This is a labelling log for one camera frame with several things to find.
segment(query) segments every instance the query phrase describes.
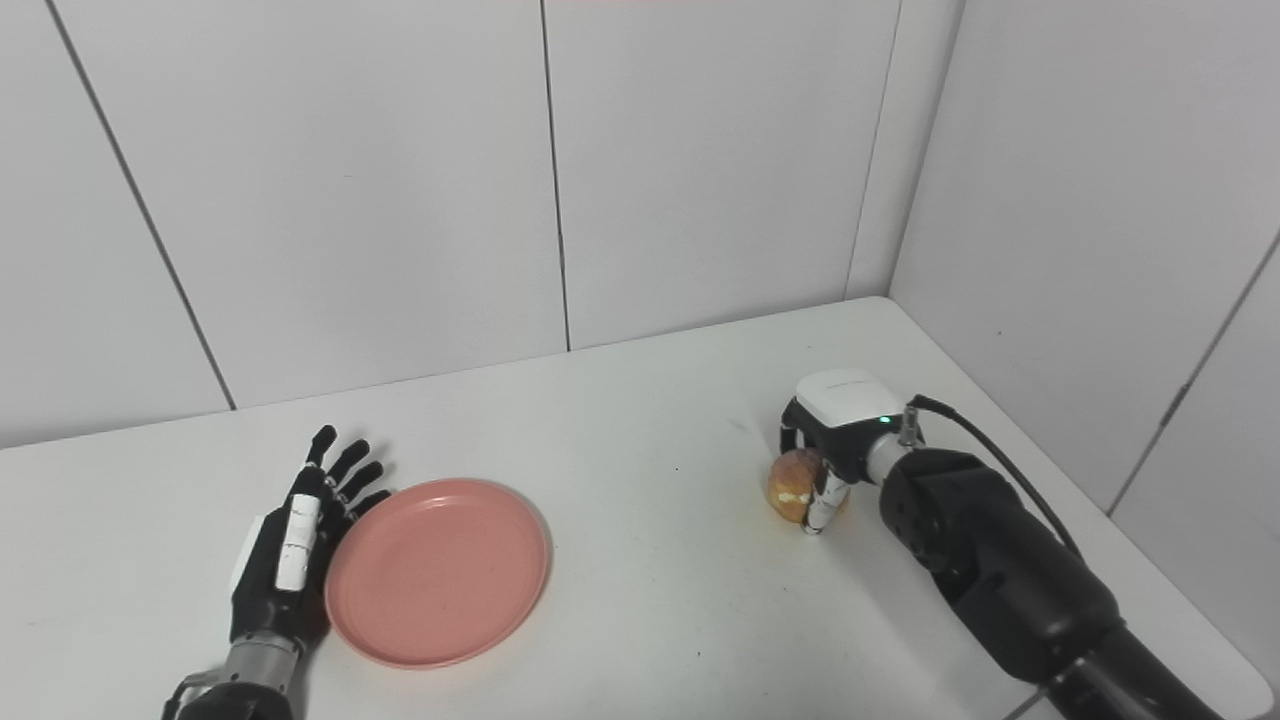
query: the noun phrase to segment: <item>white wall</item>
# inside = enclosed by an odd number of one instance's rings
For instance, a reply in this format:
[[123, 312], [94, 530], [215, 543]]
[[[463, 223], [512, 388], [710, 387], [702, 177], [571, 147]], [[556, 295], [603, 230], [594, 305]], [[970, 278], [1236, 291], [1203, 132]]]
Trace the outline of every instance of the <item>white wall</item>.
[[888, 295], [964, 0], [901, 0], [845, 297]]
[[[550, 0], [550, 88], [538, 0], [58, 9], [230, 395], [255, 405], [558, 352], [567, 331], [581, 347], [883, 292], [957, 3]], [[40, 0], [5, 12], [49, 24]], [[110, 266], [114, 286], [150, 300], [106, 323], [109, 302], [54, 293], [67, 306], [46, 314], [70, 318], [63, 334], [22, 327], [36, 333], [24, 363], [50, 380], [0, 374], [0, 389], [40, 397], [10, 393], [20, 410], [0, 445], [227, 405], [205, 402], [207, 388], [189, 402], [116, 380], [93, 395], [63, 377], [93, 328], [143, 337], [172, 324], [183, 340], [163, 345], [179, 347], [191, 328], [180, 304], [152, 297], [169, 297], [168, 277], [56, 40], [23, 36], [5, 67], [52, 59], [60, 83], [5, 82], [60, 94], [82, 117], [0, 105], [0, 131], [40, 126], [59, 149], [8, 132], [19, 161], [0, 176], [29, 195], [32, 168], [58, 167], [105, 187], [109, 217], [51, 218], [12, 193], [20, 206], [0, 233], [114, 222], [138, 255], [32, 266], [10, 260], [8, 241], [0, 273], [93, 287]], [[56, 137], [76, 123], [79, 145]], [[860, 223], [864, 192], [877, 211]], [[9, 284], [31, 296], [23, 282]], [[19, 315], [0, 331], [17, 333]], [[189, 352], [143, 345], [145, 388], [166, 377], [168, 355]], [[204, 377], [196, 359], [179, 364]], [[122, 401], [146, 411], [122, 414]]]
[[59, 8], [238, 404], [564, 350], [536, 1]]
[[225, 410], [38, 0], [0, 3], [0, 447]]
[[575, 347], [845, 295], [897, 5], [548, 1]]
[[1272, 0], [970, 0], [892, 295], [1102, 507], [1280, 225]]
[[1280, 688], [1280, 261], [1274, 258], [1114, 515]]

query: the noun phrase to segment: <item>robotic hand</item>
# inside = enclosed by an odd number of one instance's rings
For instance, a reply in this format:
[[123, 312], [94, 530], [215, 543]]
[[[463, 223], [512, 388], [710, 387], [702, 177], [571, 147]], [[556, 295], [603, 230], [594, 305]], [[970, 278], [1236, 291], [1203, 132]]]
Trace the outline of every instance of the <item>robotic hand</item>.
[[[220, 670], [188, 675], [165, 703], [163, 720], [293, 720], [289, 682], [303, 656], [329, 630], [324, 583], [338, 543], [361, 515], [390, 497], [356, 497], [381, 477], [369, 443], [353, 442], [329, 468], [320, 465], [338, 433], [325, 425], [284, 502], [268, 514], [232, 592], [230, 651]], [[188, 689], [209, 688], [182, 705]]]
[[[925, 447], [919, 410], [978, 439], [1053, 532], [978, 457]], [[826, 528], [851, 483], [879, 486], [886, 528], [996, 664], [1038, 685], [1064, 717], [1221, 720], [1129, 632], [1044, 498], [955, 409], [924, 396], [904, 405], [859, 370], [818, 373], [800, 382], [782, 415], [782, 451], [800, 445], [823, 460], [805, 532]]]

